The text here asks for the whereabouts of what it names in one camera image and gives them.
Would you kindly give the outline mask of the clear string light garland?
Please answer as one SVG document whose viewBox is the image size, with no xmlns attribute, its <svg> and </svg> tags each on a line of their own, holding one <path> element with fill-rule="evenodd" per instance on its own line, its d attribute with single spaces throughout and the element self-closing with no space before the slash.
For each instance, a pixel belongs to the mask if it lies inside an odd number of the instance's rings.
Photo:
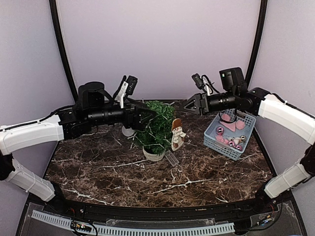
<svg viewBox="0 0 315 236">
<path fill-rule="evenodd" d="M 171 103 L 151 100 L 140 105 L 141 130 L 131 135 L 132 143 L 142 149 L 145 159 L 161 161 L 171 149 L 175 108 Z"/>
</svg>

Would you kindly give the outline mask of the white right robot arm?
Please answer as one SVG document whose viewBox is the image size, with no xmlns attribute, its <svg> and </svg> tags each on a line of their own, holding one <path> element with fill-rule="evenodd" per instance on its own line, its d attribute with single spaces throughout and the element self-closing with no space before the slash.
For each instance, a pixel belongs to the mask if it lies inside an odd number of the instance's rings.
<svg viewBox="0 0 315 236">
<path fill-rule="evenodd" d="M 290 158 L 292 166 L 286 166 L 283 172 L 267 181 L 256 193 L 251 203 L 255 213 L 262 213 L 270 205 L 270 200 L 315 176 L 315 117 L 289 104 L 276 93 L 262 88 L 248 89 L 239 67 L 220 71 L 224 92 L 217 91 L 206 75 L 193 74 L 195 85 L 202 92 L 193 95 L 182 109 L 197 115 L 221 112 L 227 109 L 247 112 L 280 125 L 284 130 L 279 135 L 272 135 L 272 141 L 278 148 L 289 142 L 287 151 L 280 154 L 295 154 L 293 144 L 298 150 L 306 148 L 301 156 Z"/>
</svg>

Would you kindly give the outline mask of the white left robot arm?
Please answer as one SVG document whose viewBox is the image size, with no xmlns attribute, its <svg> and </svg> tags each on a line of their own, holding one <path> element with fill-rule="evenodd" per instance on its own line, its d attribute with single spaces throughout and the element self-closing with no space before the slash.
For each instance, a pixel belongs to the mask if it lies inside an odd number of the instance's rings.
<svg viewBox="0 0 315 236">
<path fill-rule="evenodd" d="M 123 82 L 112 97 L 102 82 L 88 82 L 78 89 L 74 105 L 54 110 L 44 118 L 0 128 L 0 178 L 50 204 L 58 214 L 69 211 L 58 184 L 39 176 L 22 153 L 33 154 L 51 143 L 73 140 L 102 125 L 122 124 L 144 130 L 156 115 L 145 104 L 130 99 L 135 82 Z"/>
</svg>

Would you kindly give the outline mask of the small green christmas tree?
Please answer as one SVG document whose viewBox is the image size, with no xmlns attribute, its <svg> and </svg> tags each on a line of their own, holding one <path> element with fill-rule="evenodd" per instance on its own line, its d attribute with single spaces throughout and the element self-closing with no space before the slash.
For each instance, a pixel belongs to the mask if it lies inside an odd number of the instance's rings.
<svg viewBox="0 0 315 236">
<path fill-rule="evenodd" d="M 162 101 L 145 102 L 157 112 L 157 117 L 144 129 L 137 131 L 134 141 L 138 146 L 147 148 L 153 154 L 160 154 L 170 149 L 172 139 L 172 122 L 175 119 L 175 108 Z"/>
</svg>

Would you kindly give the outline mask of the white tree pot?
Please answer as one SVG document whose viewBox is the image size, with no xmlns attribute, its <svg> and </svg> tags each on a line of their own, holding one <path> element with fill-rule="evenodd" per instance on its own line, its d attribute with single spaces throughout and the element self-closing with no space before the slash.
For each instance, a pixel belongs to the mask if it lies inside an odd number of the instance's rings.
<svg viewBox="0 0 315 236">
<path fill-rule="evenodd" d="M 143 151 L 145 158 L 149 161 L 152 161 L 152 162 L 161 161 L 163 159 L 163 157 L 165 156 L 165 151 L 160 153 L 160 154 L 153 154 L 151 150 L 144 148 L 144 147 L 142 147 L 142 151 Z"/>
</svg>

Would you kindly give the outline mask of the pink bow ornament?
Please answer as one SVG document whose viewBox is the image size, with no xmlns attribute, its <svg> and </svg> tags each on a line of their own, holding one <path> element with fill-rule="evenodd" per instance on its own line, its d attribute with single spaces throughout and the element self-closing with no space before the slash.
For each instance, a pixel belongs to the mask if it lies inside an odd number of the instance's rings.
<svg viewBox="0 0 315 236">
<path fill-rule="evenodd" d="M 245 128 L 245 122 L 242 120 L 232 121 L 228 114 L 221 115 L 220 124 L 229 129 L 232 132 L 236 130 L 242 130 Z"/>
</svg>

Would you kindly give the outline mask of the blue plastic basket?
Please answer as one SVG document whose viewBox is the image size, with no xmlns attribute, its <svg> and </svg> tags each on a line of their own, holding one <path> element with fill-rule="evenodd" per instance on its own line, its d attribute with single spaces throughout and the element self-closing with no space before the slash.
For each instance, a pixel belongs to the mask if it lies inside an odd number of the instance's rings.
<svg viewBox="0 0 315 236">
<path fill-rule="evenodd" d="M 220 118 L 223 114 L 228 114 L 232 121 L 244 121 L 245 128 L 242 130 L 236 130 L 235 132 L 230 131 L 220 124 Z M 220 112 L 216 115 L 204 132 L 203 144 L 212 150 L 215 150 L 220 154 L 236 161 L 240 159 L 241 155 L 244 153 L 247 144 L 249 143 L 255 123 L 256 118 L 254 116 L 236 111 L 234 109 Z M 216 133 L 216 128 L 219 126 L 224 128 L 223 135 L 218 135 Z"/>
</svg>

